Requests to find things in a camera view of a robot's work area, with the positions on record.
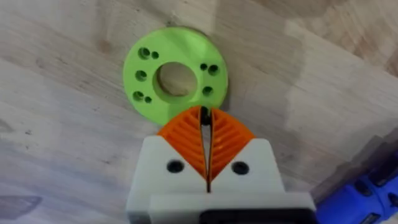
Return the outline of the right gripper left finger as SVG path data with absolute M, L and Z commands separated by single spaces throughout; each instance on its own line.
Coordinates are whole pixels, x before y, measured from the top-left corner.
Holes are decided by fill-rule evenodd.
M 205 113 L 191 107 L 144 138 L 127 197 L 130 222 L 199 222 L 208 192 Z

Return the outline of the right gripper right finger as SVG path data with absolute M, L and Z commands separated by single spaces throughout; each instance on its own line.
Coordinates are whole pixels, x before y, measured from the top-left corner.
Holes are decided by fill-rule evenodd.
M 268 140 L 224 111 L 211 111 L 208 183 L 213 194 L 284 192 Z

